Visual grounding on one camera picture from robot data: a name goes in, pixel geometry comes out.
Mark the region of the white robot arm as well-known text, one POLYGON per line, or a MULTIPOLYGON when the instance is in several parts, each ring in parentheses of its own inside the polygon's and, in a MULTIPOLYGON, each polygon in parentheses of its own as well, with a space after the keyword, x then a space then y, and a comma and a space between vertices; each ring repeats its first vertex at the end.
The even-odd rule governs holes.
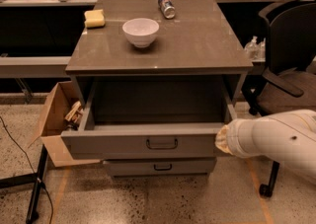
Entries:
POLYGON ((265 156, 316 181, 316 112, 296 110, 236 118, 221 127, 215 146, 239 158, 265 156))

